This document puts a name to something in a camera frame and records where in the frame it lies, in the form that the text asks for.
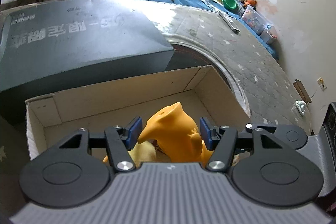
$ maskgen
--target plastic storage box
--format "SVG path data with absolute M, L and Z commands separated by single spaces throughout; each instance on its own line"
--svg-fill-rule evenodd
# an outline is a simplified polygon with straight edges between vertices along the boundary
M 257 35 L 261 35 L 267 25 L 267 20 L 249 5 L 241 18 Z

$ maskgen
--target power outlet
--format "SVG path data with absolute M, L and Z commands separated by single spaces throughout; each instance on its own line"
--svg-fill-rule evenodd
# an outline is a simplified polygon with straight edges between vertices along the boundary
M 324 80 L 322 77 L 320 77 L 318 80 L 317 80 L 317 83 L 318 85 L 320 86 L 320 88 L 322 90 L 325 90 L 327 88 L 326 84 L 324 83 Z

